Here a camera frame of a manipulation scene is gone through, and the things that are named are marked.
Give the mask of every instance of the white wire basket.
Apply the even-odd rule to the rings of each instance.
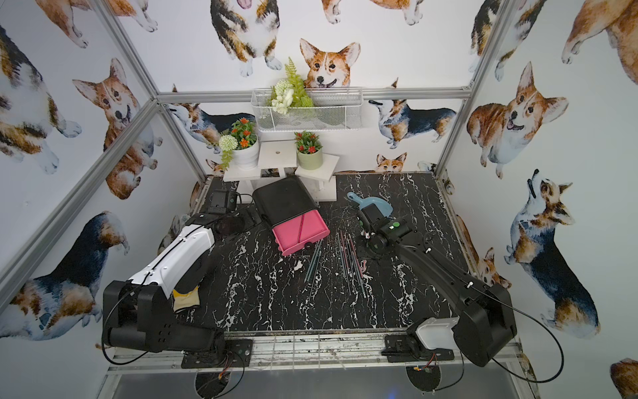
[[[354,130],[361,128],[361,87],[307,89],[314,107],[288,108],[285,115],[271,106],[272,89],[253,90],[251,105],[261,132]]]

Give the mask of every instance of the white robot arm cover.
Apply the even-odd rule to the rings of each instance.
[[[186,226],[161,254],[131,277],[132,282],[144,282],[144,285],[157,283],[168,298],[184,273],[214,244],[211,229],[201,225]]]

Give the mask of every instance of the blue dustpan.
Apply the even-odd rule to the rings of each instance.
[[[384,215],[385,217],[388,217],[392,214],[392,205],[390,205],[390,202],[387,202],[383,198],[379,198],[379,197],[361,198],[357,194],[354,194],[353,192],[348,193],[348,198],[359,204],[359,210],[364,209],[368,205],[375,204],[376,207],[379,208],[379,210],[381,211],[381,214]]]

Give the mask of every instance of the white flower pot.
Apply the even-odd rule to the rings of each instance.
[[[232,163],[239,169],[249,170],[257,167],[259,161],[259,140],[252,146],[233,151]]]

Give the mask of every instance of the yellow cloth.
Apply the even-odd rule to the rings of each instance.
[[[175,313],[192,306],[199,306],[199,285],[187,294],[180,294],[173,290],[173,299],[173,312]]]

